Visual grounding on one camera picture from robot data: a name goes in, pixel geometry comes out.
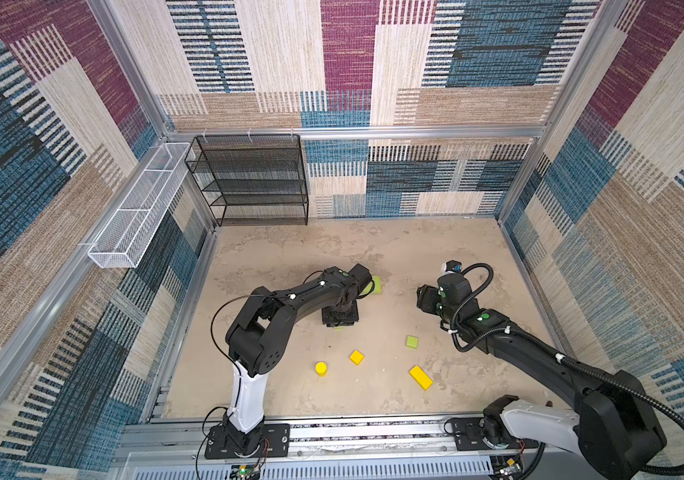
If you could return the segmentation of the long green block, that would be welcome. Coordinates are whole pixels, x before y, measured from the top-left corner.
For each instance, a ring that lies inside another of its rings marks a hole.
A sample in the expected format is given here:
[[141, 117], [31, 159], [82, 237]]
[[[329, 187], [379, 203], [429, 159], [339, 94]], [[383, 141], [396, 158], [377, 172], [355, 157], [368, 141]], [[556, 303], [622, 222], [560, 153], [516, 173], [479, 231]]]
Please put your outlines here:
[[370, 285], [366, 290], [367, 294], [381, 294], [382, 293], [382, 280], [379, 276], [373, 276]]

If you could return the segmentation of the small green cube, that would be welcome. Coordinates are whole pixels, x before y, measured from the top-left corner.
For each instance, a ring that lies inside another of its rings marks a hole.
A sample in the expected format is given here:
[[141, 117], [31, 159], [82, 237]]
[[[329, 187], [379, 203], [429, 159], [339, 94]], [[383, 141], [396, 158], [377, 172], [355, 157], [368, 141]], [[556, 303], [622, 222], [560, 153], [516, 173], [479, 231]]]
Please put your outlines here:
[[407, 345], [408, 348], [417, 349], [417, 348], [418, 348], [418, 344], [419, 344], [419, 340], [418, 340], [417, 337], [412, 336], [412, 335], [409, 335], [409, 336], [406, 338], [406, 345]]

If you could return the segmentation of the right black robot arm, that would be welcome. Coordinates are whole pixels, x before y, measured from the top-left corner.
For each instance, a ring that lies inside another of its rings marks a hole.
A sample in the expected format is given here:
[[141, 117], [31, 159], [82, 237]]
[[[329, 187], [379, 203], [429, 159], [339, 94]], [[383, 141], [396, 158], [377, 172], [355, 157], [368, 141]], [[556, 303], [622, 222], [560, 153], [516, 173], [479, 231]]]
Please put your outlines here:
[[607, 479], [630, 479], [649, 467], [667, 438], [657, 418], [661, 405], [638, 379], [561, 353], [506, 315], [481, 308], [478, 294], [462, 273], [447, 272], [437, 285], [418, 288], [417, 306], [439, 318], [458, 351], [478, 349], [504, 360], [567, 405], [553, 409], [506, 394], [483, 411], [485, 443], [500, 448], [534, 440], [581, 456]]

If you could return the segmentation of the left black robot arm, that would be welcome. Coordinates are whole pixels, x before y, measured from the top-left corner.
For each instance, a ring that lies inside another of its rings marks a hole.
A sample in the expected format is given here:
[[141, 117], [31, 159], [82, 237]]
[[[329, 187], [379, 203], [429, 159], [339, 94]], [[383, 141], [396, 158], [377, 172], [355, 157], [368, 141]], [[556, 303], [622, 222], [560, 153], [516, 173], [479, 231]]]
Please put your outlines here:
[[248, 296], [225, 335], [234, 386], [223, 427], [238, 454], [251, 454], [263, 442], [268, 376], [284, 357], [295, 324], [319, 311], [327, 327], [354, 325], [357, 301], [372, 284], [370, 271], [357, 264], [349, 271], [327, 268], [285, 290], [259, 287]]

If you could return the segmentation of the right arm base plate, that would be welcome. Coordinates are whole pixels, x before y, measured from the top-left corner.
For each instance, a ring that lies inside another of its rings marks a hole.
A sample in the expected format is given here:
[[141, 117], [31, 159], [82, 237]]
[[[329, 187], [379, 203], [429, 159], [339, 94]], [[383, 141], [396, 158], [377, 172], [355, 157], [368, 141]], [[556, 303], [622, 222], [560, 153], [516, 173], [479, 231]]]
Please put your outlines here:
[[446, 435], [455, 442], [458, 451], [511, 450], [534, 451], [540, 445], [536, 440], [512, 436], [500, 422], [483, 416], [452, 417], [443, 424]]

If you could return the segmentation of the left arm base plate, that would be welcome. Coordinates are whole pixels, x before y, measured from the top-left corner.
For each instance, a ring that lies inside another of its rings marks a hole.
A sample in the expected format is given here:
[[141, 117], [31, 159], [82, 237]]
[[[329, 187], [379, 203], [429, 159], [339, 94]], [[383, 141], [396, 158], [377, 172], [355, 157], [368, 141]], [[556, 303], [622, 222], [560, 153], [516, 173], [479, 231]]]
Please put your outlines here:
[[210, 429], [204, 457], [207, 460], [256, 459], [288, 456], [291, 425], [289, 423], [261, 423], [250, 433], [244, 433], [226, 423]]

